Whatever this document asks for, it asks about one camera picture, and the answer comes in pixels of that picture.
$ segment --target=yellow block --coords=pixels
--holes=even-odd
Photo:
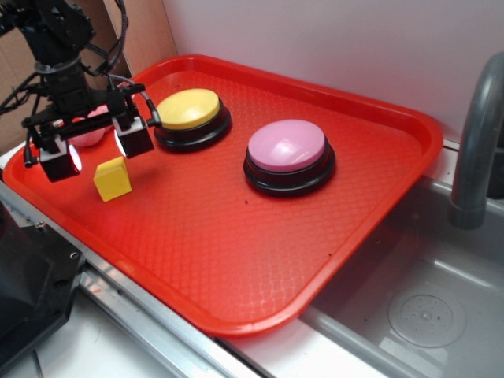
[[[96,168],[94,185],[104,202],[132,191],[124,157],[106,161]]]

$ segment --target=yellow button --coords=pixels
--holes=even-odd
[[[219,97],[208,89],[188,89],[165,98],[158,106],[164,128],[187,130],[200,126],[219,113]]]

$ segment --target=gray sink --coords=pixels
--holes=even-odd
[[[302,319],[388,376],[504,376],[504,206],[462,231],[449,195],[422,178]]]

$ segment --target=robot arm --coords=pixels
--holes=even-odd
[[[116,3],[125,18],[123,0]],[[72,166],[67,139],[110,124],[114,124],[127,158],[154,148],[146,130],[147,125],[161,123],[154,104],[147,101],[152,118],[145,122],[132,101],[134,93],[145,90],[142,84],[116,87],[110,80],[106,91],[89,87],[80,51],[90,46],[95,31],[81,8],[65,0],[0,0],[0,14],[0,36],[18,28],[35,58],[35,74],[0,105],[2,114],[17,107],[7,105],[18,93],[37,97],[31,115],[22,122],[28,132],[25,166],[41,163],[51,181],[74,176],[79,170]],[[108,75],[112,66],[113,62],[105,60],[98,73]],[[37,76],[40,81],[30,83]],[[50,104],[37,112],[41,97],[47,98]],[[109,112],[87,116],[101,105],[107,105]],[[40,157],[32,157],[30,141],[39,150]]]

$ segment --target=red tray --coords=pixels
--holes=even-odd
[[[231,133],[199,152],[157,148],[128,160],[133,192],[110,202],[92,177],[119,156],[112,133],[80,149],[80,176],[50,183],[38,165],[25,169],[19,153],[4,180],[214,335],[262,332],[297,317],[442,147],[437,123],[424,114],[211,57],[168,59],[135,81],[156,104],[188,88],[215,91],[231,111]],[[248,140],[287,118],[322,128],[336,174],[304,197],[260,195],[243,174]]]

